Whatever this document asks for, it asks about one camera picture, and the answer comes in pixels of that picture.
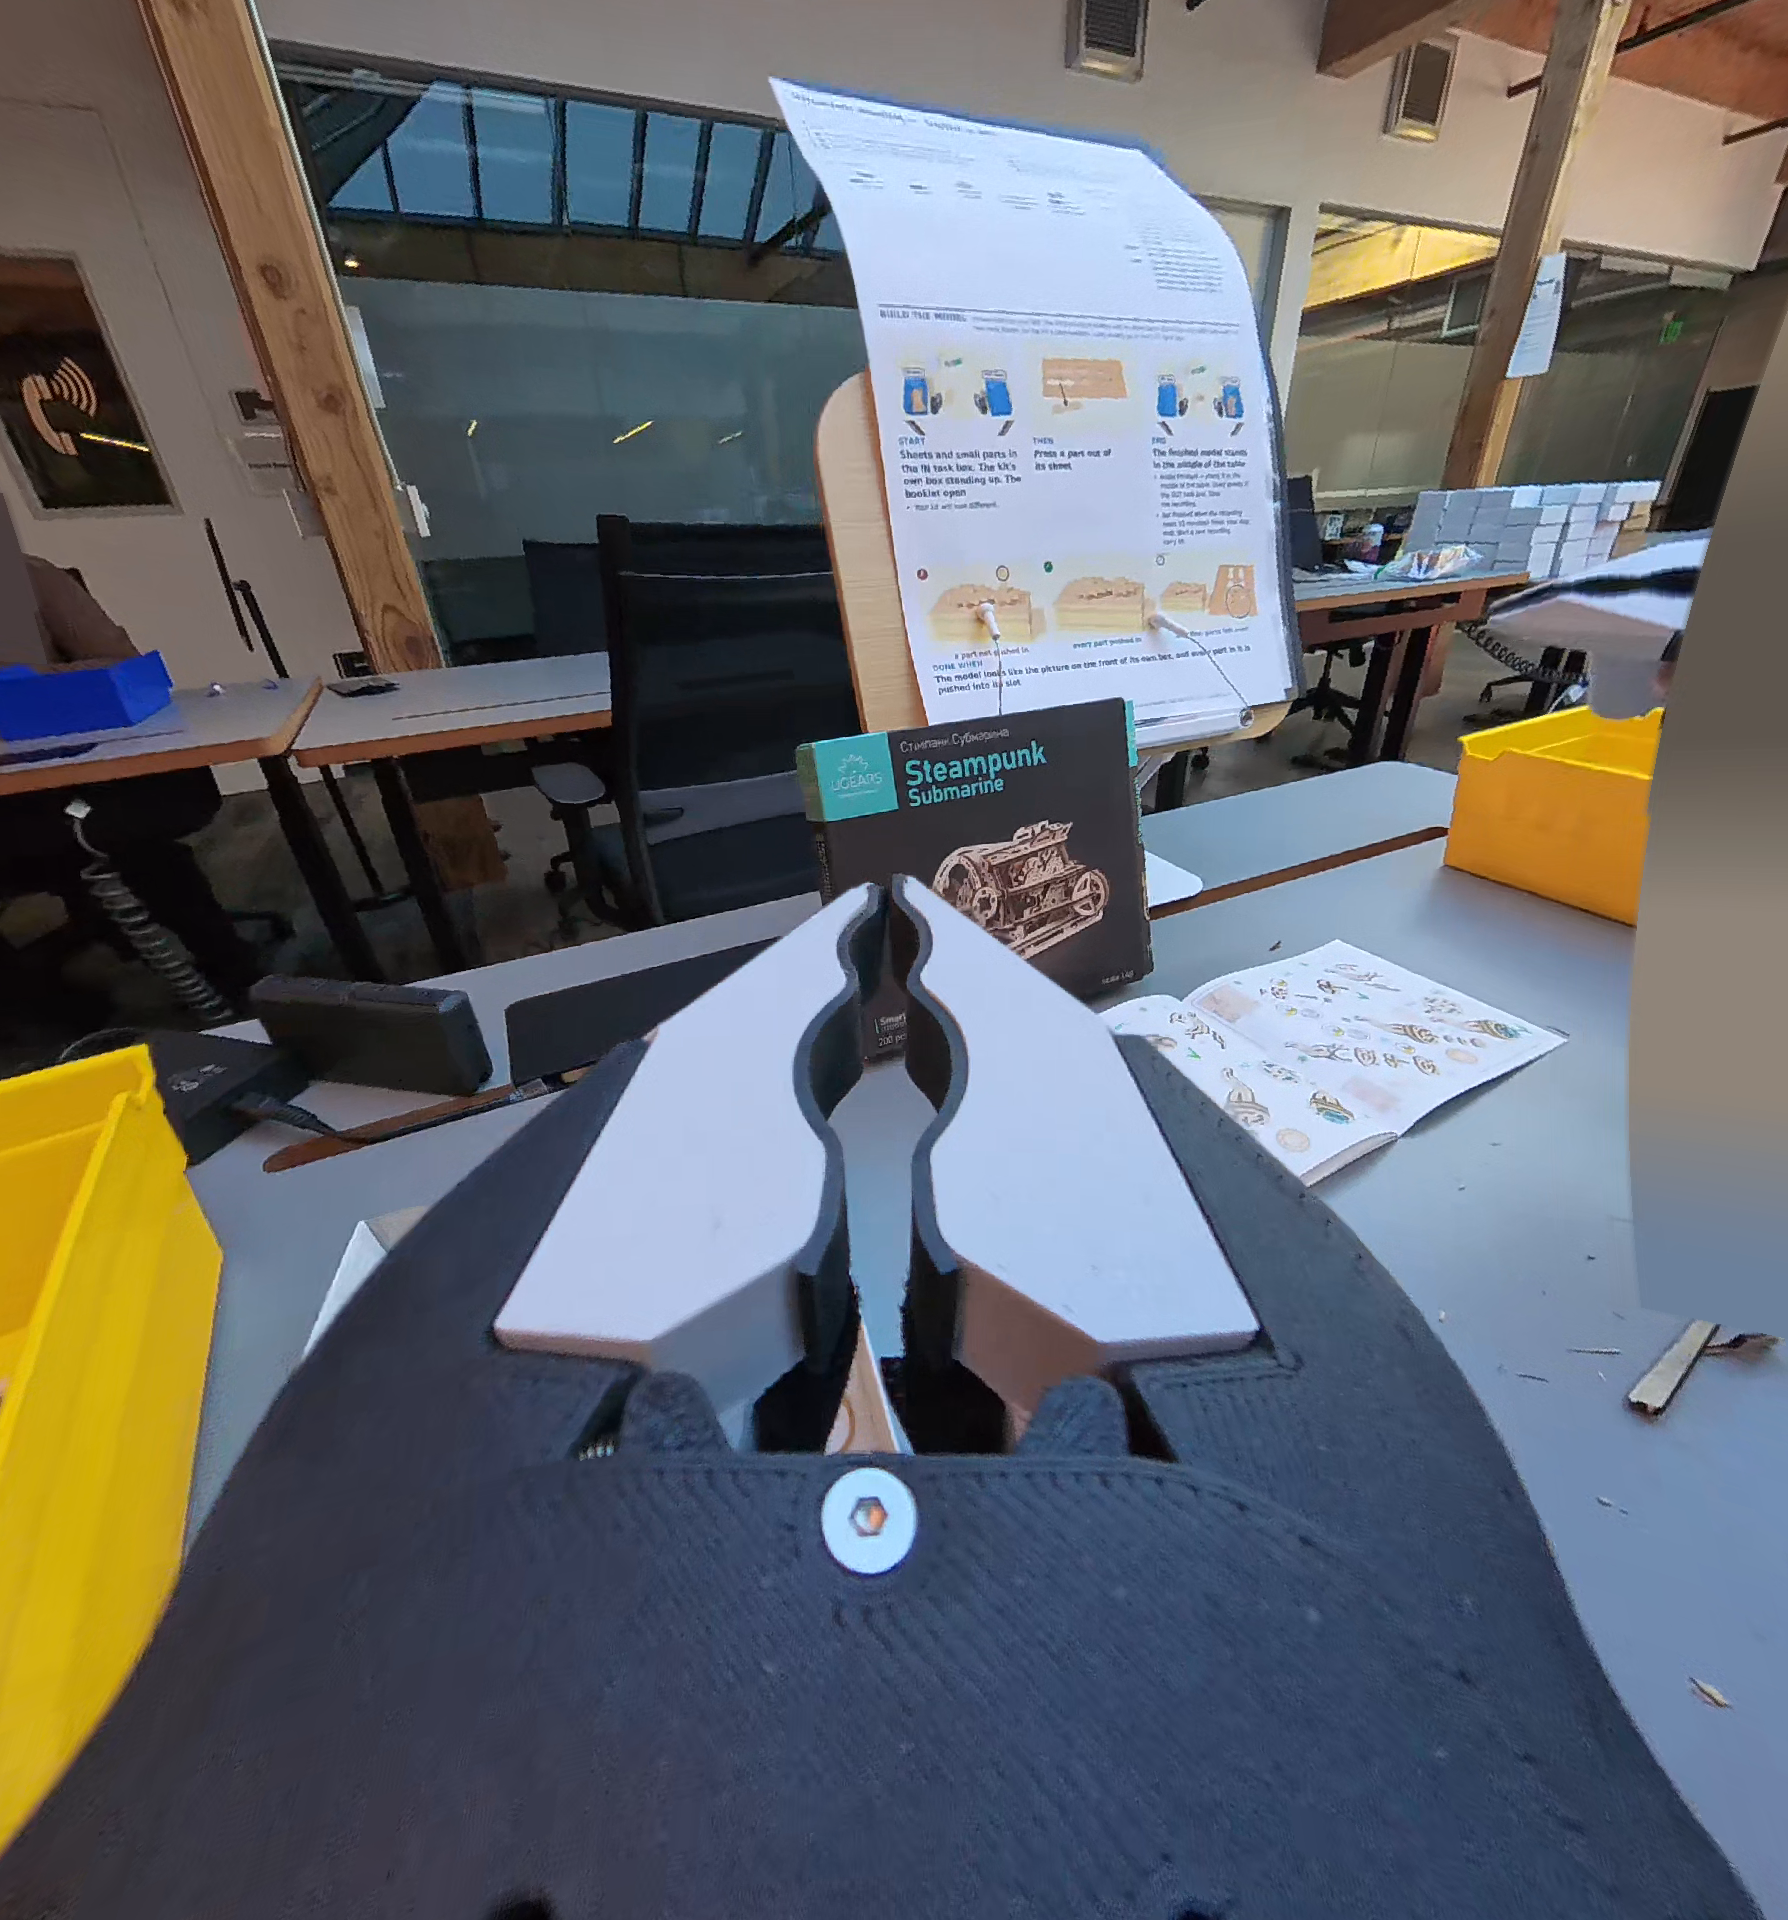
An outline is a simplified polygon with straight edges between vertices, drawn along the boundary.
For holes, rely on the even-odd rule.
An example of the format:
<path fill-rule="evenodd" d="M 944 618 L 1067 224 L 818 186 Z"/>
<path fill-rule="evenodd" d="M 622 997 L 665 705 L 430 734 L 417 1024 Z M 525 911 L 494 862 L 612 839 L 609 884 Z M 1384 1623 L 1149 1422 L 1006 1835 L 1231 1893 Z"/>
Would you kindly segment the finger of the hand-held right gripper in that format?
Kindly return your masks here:
<path fill-rule="evenodd" d="M 1707 546 L 1707 531 L 1660 538 L 1514 591 L 1490 612 L 1490 631 L 1519 653 L 1581 653 L 1590 711 L 1612 721 L 1642 718 L 1670 695 Z"/>

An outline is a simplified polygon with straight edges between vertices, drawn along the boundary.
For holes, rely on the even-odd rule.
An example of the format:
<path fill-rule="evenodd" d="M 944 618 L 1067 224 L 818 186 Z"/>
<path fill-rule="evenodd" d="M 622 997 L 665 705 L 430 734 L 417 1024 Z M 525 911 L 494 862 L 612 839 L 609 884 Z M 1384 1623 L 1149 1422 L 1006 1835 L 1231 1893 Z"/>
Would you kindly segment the orange phone sign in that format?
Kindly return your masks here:
<path fill-rule="evenodd" d="M 175 505 L 72 257 L 0 254 L 0 425 L 43 514 Z"/>

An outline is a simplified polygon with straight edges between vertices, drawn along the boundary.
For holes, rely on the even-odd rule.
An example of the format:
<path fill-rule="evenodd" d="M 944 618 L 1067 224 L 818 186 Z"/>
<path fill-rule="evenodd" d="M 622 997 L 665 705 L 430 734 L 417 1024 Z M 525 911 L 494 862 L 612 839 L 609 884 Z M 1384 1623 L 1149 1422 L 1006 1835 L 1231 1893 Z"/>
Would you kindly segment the grey office desk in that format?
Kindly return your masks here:
<path fill-rule="evenodd" d="M 1333 666 L 1324 666 L 1288 707 L 1348 726 L 1342 749 L 1301 753 L 1295 762 L 1336 771 L 1406 759 L 1422 698 L 1440 694 L 1451 630 L 1484 618 L 1497 594 L 1528 586 L 1528 572 L 1462 572 L 1424 583 L 1398 578 L 1295 583 L 1301 655 L 1345 653 L 1362 663 L 1362 686 L 1353 698 L 1333 685 Z"/>
<path fill-rule="evenodd" d="M 401 766 L 414 757 L 525 746 L 578 730 L 604 730 L 612 718 L 607 653 L 574 659 L 525 659 L 472 666 L 401 666 L 381 695 L 332 685 L 319 694 L 294 759 L 308 768 L 368 766 L 375 771 L 387 826 L 401 852 L 411 900 L 422 908 L 430 946 L 445 971 L 472 965 L 454 923 L 414 795 Z"/>
<path fill-rule="evenodd" d="M 287 766 L 287 752 L 304 727 L 304 717 L 319 695 L 313 679 L 268 679 L 256 685 L 229 685 L 216 689 L 178 689 L 171 705 L 128 727 L 108 734 L 72 734 L 68 740 L 0 740 L 0 797 L 65 788 L 76 839 L 88 850 L 82 884 L 68 904 L 89 904 L 111 933 L 118 933 L 153 971 L 171 979 L 175 963 L 189 963 L 200 985 L 181 985 L 189 1003 L 208 997 L 239 1001 L 243 989 L 216 989 L 216 984 L 189 958 L 185 946 L 139 902 L 128 878 L 118 875 L 111 856 L 94 847 L 88 826 L 88 797 L 95 784 L 150 778 L 181 768 L 216 768 L 252 762 L 278 778 L 278 795 L 300 800 L 303 788 Z M 36 995 L 56 997 L 52 975 L 38 975 L 21 953 L 11 975 L 18 1001 Z"/>

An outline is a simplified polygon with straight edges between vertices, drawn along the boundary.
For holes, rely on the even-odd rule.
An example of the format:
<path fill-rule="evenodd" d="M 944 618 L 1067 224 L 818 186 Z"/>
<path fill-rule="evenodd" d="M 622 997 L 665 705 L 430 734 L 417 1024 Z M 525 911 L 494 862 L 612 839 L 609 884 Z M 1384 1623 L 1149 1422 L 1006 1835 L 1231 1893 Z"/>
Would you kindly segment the white instruction sheet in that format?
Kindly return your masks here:
<path fill-rule="evenodd" d="M 1243 257 L 1144 147 L 771 82 L 853 275 L 932 721 L 1292 698 L 1284 412 Z"/>

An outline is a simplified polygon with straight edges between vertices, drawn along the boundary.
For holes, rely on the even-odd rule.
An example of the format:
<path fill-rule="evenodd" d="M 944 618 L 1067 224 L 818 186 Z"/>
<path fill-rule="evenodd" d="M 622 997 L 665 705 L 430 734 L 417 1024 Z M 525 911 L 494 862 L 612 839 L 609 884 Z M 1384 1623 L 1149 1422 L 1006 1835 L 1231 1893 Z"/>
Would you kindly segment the black rectangular device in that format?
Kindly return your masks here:
<path fill-rule="evenodd" d="M 593 1068 L 612 1046 L 680 1014 L 770 946 L 771 940 L 742 943 L 513 1001 L 504 1010 L 507 1079 L 552 1081 Z"/>
<path fill-rule="evenodd" d="M 459 989 L 268 975 L 250 1014 L 324 1081 L 468 1095 L 494 1074 Z"/>

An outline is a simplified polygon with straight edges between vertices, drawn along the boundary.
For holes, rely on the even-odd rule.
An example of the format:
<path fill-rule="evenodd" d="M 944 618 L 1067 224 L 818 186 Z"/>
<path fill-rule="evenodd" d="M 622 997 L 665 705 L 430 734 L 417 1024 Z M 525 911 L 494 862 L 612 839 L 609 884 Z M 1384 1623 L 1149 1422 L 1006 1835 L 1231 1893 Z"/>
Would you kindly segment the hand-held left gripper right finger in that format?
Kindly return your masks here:
<path fill-rule="evenodd" d="M 890 882 L 911 1153 L 906 1400 L 1246 1352 L 1259 1319 L 1117 1036 L 915 875 Z"/>

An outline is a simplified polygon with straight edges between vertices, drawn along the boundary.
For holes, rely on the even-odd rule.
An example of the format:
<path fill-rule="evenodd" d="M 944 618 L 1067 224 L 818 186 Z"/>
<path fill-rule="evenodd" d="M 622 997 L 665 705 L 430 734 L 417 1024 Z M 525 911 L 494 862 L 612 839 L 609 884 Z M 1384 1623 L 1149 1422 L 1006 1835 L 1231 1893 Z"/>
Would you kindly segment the thin wooden stick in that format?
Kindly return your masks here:
<path fill-rule="evenodd" d="M 1709 1355 L 1718 1335 L 1722 1324 L 1716 1319 L 1689 1319 L 1626 1393 L 1626 1406 L 1638 1419 L 1657 1422 L 1674 1403 L 1700 1356 Z"/>

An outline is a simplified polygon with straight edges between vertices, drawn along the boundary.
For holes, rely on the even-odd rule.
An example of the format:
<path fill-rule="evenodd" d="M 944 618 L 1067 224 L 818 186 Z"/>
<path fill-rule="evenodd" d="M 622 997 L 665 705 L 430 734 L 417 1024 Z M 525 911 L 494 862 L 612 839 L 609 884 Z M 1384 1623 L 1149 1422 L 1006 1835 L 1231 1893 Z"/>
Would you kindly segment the black power adapter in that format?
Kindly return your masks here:
<path fill-rule="evenodd" d="M 311 1069 L 276 1045 L 150 1029 L 146 1046 L 189 1166 L 200 1166 L 311 1088 Z"/>

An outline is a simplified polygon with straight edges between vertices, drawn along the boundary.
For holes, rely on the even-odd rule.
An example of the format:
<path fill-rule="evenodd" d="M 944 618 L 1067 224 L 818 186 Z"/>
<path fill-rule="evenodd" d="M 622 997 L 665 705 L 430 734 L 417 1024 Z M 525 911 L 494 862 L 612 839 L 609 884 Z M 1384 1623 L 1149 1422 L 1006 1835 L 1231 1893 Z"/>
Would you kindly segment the blue plastic bin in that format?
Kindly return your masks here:
<path fill-rule="evenodd" d="M 79 666 L 0 666 L 0 740 L 128 730 L 171 705 L 160 653 Z"/>

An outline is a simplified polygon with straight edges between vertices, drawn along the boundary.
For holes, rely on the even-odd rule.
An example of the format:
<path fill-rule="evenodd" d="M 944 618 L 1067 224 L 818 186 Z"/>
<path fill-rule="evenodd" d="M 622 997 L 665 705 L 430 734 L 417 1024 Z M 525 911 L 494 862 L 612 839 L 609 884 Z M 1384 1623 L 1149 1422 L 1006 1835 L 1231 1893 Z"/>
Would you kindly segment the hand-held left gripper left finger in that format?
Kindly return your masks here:
<path fill-rule="evenodd" d="M 734 1445 L 853 1298 L 832 1108 L 882 959 L 866 882 L 629 1046 L 623 1091 L 496 1310 L 504 1348 L 683 1372 Z"/>

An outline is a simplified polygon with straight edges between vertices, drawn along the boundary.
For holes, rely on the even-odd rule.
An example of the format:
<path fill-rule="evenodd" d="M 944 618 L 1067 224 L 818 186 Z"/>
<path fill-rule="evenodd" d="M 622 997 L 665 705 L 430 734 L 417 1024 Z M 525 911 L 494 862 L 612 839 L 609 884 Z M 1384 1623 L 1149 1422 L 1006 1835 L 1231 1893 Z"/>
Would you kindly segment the yellow plastic bin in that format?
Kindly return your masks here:
<path fill-rule="evenodd" d="M 1558 707 L 1465 734 L 1445 865 L 1633 924 L 1660 721 Z"/>
<path fill-rule="evenodd" d="M 0 1081 L 0 1849 L 171 1594 L 217 1281 L 146 1046 Z"/>

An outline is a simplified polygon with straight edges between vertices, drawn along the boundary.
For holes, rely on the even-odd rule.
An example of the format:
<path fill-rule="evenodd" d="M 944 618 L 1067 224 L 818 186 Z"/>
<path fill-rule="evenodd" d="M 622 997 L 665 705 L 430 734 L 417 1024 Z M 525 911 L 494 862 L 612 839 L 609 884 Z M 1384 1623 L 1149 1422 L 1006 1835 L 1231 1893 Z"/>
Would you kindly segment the illustrated instruction booklet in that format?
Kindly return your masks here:
<path fill-rule="evenodd" d="M 1102 1011 L 1314 1185 L 1564 1036 L 1333 940 Z"/>

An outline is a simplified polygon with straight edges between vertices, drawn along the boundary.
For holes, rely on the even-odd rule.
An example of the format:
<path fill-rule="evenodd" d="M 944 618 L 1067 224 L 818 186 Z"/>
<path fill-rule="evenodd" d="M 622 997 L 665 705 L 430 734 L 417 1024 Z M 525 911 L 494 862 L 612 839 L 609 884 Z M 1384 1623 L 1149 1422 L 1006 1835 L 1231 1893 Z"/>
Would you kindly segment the black mesh office chair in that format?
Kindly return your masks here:
<path fill-rule="evenodd" d="M 796 753 L 861 730 L 822 525 L 596 518 L 609 655 L 596 902 L 674 924 L 818 888 Z"/>

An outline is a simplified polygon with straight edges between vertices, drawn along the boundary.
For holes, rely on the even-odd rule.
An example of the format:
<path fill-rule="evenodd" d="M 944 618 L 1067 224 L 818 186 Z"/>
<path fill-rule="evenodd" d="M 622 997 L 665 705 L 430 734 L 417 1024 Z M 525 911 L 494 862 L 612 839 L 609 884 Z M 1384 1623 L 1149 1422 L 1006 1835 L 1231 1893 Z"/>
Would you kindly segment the stack of white boxes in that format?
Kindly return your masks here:
<path fill-rule="evenodd" d="M 1642 543 L 1657 495 L 1657 479 L 1420 492 L 1397 569 L 1417 581 L 1574 578 Z"/>

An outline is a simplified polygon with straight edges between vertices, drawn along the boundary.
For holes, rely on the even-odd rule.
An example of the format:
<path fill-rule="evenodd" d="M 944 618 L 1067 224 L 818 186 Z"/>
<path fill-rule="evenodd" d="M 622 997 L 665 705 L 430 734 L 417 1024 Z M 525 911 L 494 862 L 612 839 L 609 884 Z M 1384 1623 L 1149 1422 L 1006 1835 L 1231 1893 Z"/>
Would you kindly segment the black model kit box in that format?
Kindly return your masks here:
<path fill-rule="evenodd" d="M 1134 759 L 1124 698 L 803 743 L 818 894 L 906 872 L 1073 997 L 1144 979 Z"/>

